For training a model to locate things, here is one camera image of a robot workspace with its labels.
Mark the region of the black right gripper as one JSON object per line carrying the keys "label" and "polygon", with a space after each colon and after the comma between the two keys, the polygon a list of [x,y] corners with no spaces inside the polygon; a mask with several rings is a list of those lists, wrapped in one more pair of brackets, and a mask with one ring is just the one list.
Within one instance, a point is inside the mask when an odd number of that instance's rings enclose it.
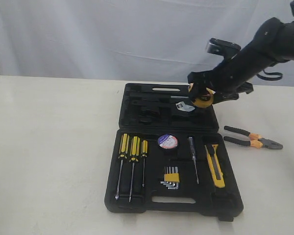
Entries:
{"label": "black right gripper", "polygon": [[191,72],[188,83],[195,83],[202,94],[209,88],[213,90],[213,104],[237,100],[240,93],[253,92],[253,85],[248,82],[262,71],[262,55],[246,46],[231,59],[224,59],[212,70]]}

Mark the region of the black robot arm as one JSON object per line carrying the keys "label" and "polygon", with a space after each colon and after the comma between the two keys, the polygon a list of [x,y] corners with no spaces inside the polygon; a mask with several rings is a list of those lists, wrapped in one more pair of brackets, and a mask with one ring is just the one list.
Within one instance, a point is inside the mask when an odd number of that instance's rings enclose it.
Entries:
{"label": "black robot arm", "polygon": [[[294,16],[294,0],[290,3]],[[189,99],[199,108],[228,100],[237,100],[240,93],[253,92],[249,80],[257,76],[266,81],[278,81],[279,72],[266,68],[294,61],[294,21],[283,23],[278,18],[265,21],[244,48],[238,44],[211,38],[206,50],[223,60],[212,70],[188,75]]]}

